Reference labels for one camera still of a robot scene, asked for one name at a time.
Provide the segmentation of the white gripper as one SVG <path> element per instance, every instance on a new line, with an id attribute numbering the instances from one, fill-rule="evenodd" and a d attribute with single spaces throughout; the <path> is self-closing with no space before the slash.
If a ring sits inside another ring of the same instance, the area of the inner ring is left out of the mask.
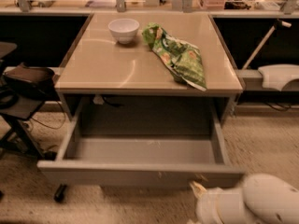
<path id="1" fill-rule="evenodd" d="M 247 224 L 240 188 L 206 189 L 195 181 L 190 186 L 197 199 L 195 214 L 201 224 Z"/>

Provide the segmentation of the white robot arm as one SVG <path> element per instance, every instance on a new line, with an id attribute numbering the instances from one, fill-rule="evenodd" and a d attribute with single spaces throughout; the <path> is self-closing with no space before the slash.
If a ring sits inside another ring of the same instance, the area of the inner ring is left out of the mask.
<path id="1" fill-rule="evenodd" d="M 299 224 L 299 190 L 276 176 L 248 175 L 230 189 L 190 186 L 194 224 Z"/>

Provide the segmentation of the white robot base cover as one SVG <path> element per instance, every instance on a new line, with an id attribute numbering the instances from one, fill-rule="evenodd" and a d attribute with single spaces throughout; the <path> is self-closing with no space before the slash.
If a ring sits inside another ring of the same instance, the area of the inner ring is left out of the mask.
<path id="1" fill-rule="evenodd" d="M 263 77 L 262 87 L 282 91 L 290 82 L 299 78 L 299 65 L 273 64 L 258 68 Z"/>

